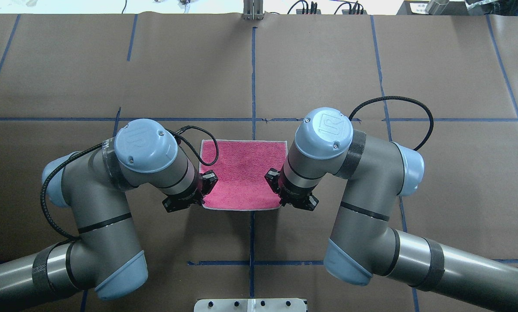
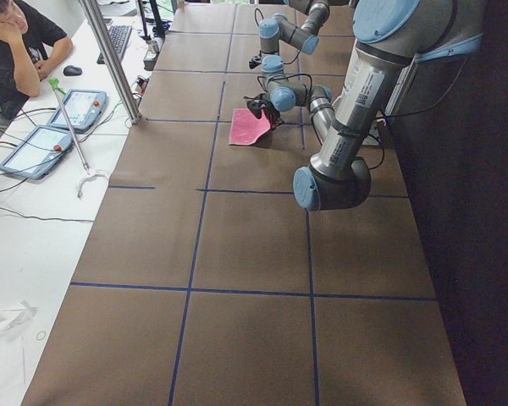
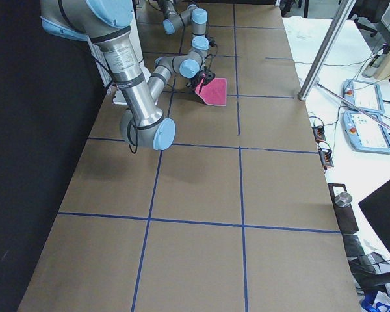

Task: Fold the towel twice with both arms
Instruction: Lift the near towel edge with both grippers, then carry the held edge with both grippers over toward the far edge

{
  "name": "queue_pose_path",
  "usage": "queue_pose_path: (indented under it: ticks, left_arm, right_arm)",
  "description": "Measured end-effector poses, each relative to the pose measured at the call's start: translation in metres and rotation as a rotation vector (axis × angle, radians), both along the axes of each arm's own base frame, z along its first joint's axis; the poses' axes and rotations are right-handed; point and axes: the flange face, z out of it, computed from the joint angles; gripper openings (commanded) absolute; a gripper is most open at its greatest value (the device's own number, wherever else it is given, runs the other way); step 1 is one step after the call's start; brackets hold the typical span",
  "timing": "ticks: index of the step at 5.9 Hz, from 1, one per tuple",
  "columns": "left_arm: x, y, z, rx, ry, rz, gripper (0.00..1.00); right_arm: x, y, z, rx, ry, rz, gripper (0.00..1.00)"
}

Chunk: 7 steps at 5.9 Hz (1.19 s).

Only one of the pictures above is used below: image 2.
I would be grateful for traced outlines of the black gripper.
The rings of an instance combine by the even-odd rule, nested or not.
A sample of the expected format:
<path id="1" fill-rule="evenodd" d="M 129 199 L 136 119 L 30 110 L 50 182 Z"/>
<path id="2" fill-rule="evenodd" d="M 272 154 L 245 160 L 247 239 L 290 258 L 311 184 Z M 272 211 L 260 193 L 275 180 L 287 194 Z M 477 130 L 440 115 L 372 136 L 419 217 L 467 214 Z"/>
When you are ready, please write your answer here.
<path id="1" fill-rule="evenodd" d="M 278 127 L 283 124 L 280 112 L 265 95 L 254 97 L 244 96 L 246 107 L 255 118 L 266 118 L 271 127 Z"/>

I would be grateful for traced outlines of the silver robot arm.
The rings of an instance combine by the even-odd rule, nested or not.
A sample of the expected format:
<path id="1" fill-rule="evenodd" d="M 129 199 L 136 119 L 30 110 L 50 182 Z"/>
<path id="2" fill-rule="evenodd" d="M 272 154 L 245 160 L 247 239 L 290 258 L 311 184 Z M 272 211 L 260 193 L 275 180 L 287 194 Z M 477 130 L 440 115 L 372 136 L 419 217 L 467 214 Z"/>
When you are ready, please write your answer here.
<path id="1" fill-rule="evenodd" d="M 322 142 L 306 167 L 295 171 L 293 190 L 307 211 L 360 205 L 371 188 L 370 170 L 357 152 L 377 112 L 389 101 L 400 72 L 413 61 L 452 58 L 477 51 L 483 35 L 485 1 L 349 1 L 356 42 L 341 95 L 321 85 L 294 81 L 284 71 L 279 44 L 312 54 L 333 1 L 289 1 L 306 15 L 302 26 L 283 14 L 259 24 L 262 93 L 246 105 L 256 118 L 280 123 L 280 114 L 307 107 Z"/>
<path id="2" fill-rule="evenodd" d="M 302 26 L 289 22 L 287 16 L 276 13 L 272 17 L 261 19 L 257 23 L 260 50 L 249 61 L 249 69 L 262 64 L 266 56 L 279 55 L 279 43 L 284 42 L 298 52 L 312 55 L 318 46 L 318 33 L 329 19 L 331 2 L 326 0 L 284 1 L 295 11 L 306 15 Z"/>

